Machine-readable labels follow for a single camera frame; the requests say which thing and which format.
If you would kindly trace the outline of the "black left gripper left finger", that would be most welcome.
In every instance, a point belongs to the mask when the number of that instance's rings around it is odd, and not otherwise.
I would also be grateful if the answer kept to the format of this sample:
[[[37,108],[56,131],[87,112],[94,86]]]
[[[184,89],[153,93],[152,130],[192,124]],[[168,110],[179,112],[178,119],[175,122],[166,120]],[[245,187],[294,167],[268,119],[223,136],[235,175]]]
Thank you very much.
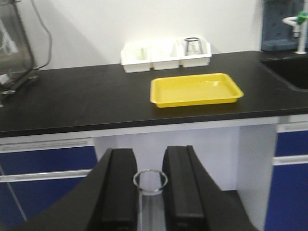
[[[137,172],[130,148],[107,149],[92,171],[67,195],[13,228],[15,231],[135,231]]]

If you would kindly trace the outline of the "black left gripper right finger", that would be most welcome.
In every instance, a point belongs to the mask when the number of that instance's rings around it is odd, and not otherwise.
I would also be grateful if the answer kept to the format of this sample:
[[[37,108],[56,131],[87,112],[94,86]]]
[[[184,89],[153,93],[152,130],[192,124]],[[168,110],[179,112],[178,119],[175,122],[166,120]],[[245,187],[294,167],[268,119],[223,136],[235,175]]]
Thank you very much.
[[[201,164],[192,146],[169,146],[162,171],[168,231],[254,231],[236,194],[222,191]]]

